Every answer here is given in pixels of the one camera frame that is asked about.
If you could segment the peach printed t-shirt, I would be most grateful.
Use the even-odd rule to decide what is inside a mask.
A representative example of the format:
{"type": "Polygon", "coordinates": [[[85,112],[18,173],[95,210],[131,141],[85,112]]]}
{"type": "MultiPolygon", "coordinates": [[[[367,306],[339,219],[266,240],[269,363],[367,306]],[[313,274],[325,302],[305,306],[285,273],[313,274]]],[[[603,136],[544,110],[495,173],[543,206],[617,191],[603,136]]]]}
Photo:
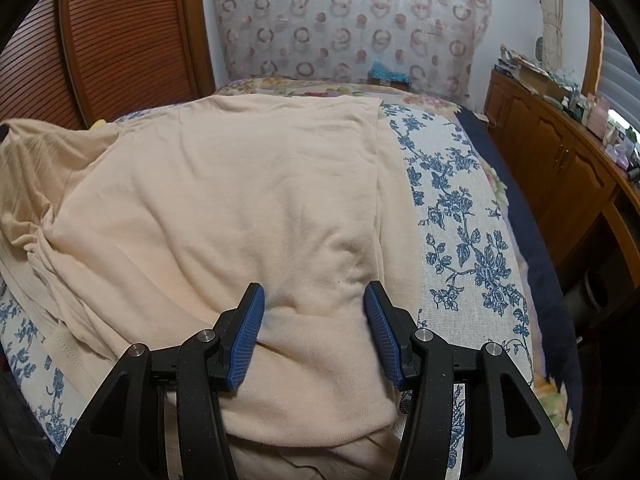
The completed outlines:
{"type": "Polygon", "coordinates": [[[257,282],[256,348],[221,400],[240,475],[390,475],[397,399],[362,296],[380,281],[414,310],[421,263],[380,100],[209,96],[91,130],[4,126],[1,274],[84,400],[130,344],[178,346],[257,282]]]}

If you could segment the pink floral bedspread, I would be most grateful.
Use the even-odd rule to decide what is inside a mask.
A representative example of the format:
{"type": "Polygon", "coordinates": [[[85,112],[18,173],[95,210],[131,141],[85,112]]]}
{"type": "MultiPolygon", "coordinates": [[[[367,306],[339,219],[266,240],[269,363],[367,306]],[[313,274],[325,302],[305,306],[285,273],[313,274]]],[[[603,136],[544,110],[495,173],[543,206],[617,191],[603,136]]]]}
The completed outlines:
{"type": "Polygon", "coordinates": [[[503,345],[534,388],[533,322],[506,223],[504,185],[459,124],[461,106],[373,84],[241,79],[223,96],[367,96],[383,102],[416,208],[422,278],[416,320],[446,341],[503,345]]]}

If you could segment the navy bed sheet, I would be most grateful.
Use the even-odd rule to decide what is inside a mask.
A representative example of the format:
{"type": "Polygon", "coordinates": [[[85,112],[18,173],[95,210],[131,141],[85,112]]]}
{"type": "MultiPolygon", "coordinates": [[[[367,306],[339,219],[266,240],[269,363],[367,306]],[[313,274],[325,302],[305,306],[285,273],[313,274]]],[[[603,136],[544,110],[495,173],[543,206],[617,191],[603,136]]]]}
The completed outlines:
{"type": "Polygon", "coordinates": [[[548,250],[533,214],[486,126],[462,107],[457,120],[506,194],[506,223],[533,322],[534,391],[565,446],[571,446],[582,410],[582,374],[576,337],[548,250]]]}

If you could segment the wooden sideboard cabinet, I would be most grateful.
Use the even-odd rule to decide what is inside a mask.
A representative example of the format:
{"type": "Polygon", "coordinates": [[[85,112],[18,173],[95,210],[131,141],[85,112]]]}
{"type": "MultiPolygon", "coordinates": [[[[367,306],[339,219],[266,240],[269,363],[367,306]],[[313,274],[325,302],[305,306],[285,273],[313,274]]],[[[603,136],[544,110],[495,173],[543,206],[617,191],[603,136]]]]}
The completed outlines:
{"type": "Polygon", "coordinates": [[[639,190],[599,140],[498,70],[491,72],[484,113],[553,264],[563,264],[602,218],[638,285],[639,190]]]}

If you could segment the yellow plush toy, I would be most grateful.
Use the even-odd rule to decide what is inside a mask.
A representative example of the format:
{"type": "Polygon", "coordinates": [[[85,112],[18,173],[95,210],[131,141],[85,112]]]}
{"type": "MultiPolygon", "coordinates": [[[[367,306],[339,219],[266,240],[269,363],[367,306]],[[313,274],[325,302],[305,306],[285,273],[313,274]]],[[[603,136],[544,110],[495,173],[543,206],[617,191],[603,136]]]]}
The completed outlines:
{"type": "Polygon", "coordinates": [[[105,126],[105,125],[106,125],[106,120],[99,119],[89,128],[89,131],[96,130],[97,128],[100,128],[100,127],[105,126]]]}

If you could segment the pink bottle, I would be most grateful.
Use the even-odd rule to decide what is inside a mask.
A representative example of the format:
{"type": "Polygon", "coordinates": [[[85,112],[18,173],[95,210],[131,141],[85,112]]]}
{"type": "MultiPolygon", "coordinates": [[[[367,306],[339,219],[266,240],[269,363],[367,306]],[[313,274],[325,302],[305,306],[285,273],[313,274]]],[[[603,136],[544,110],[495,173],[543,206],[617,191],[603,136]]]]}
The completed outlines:
{"type": "Polygon", "coordinates": [[[600,140],[604,139],[608,128],[609,109],[610,103],[607,99],[593,96],[587,120],[587,129],[600,140]]]}

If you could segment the cardboard box on cabinet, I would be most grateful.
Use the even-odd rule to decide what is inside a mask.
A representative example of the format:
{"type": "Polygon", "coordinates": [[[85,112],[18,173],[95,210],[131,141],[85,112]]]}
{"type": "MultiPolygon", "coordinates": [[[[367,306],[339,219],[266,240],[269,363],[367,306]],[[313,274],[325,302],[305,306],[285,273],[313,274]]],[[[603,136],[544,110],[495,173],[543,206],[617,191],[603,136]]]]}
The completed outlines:
{"type": "Polygon", "coordinates": [[[561,86],[542,70],[526,64],[521,64],[518,69],[518,81],[530,92],[548,96],[558,102],[562,102],[572,93],[572,88],[561,86]]]}

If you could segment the grey window blind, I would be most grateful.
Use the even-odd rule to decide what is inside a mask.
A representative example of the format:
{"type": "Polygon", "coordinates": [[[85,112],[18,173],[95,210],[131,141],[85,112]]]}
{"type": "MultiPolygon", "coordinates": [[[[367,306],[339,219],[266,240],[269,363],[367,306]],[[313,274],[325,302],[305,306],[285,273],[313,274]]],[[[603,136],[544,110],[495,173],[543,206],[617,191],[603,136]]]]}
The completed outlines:
{"type": "Polygon", "coordinates": [[[603,29],[598,92],[608,100],[612,109],[624,118],[628,126],[639,131],[639,73],[608,23],[604,23],[603,29]]]}

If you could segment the blue item on box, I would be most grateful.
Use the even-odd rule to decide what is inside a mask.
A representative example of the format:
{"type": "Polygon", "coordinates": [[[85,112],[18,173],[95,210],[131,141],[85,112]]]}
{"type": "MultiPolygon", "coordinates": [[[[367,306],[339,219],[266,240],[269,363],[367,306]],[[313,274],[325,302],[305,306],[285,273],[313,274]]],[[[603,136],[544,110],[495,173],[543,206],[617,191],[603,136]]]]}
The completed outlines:
{"type": "Polygon", "coordinates": [[[405,86],[411,84],[407,74],[394,72],[378,61],[371,65],[368,76],[371,80],[387,81],[389,84],[404,84],[405,86]]]}

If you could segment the brown louvered wardrobe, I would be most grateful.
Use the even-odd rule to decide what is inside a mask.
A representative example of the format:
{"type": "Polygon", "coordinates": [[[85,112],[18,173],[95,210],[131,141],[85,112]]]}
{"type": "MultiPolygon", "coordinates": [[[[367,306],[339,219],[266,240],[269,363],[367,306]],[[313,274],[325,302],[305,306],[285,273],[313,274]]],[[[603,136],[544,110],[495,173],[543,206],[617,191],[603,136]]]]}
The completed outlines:
{"type": "Polygon", "coordinates": [[[1,116],[70,129],[215,90],[202,0],[39,0],[1,55],[1,116]]]}

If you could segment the circle patterned curtain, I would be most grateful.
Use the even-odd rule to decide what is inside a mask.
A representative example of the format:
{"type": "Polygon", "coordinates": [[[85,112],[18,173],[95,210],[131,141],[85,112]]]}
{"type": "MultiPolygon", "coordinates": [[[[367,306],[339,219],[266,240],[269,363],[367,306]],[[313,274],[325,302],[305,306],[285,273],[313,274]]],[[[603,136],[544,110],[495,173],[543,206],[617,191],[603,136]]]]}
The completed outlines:
{"type": "Polygon", "coordinates": [[[230,77],[365,82],[375,64],[463,104],[492,0],[214,0],[230,77]]]}

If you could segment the tied beige curtain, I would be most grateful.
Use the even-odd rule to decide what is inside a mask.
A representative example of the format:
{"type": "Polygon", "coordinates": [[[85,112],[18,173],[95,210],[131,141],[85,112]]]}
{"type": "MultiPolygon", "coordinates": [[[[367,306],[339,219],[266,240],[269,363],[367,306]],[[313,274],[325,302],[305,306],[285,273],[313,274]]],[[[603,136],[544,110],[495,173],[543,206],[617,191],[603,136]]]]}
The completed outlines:
{"type": "Polygon", "coordinates": [[[542,12],[542,64],[547,70],[562,67],[563,0],[540,0],[542,12]]]}

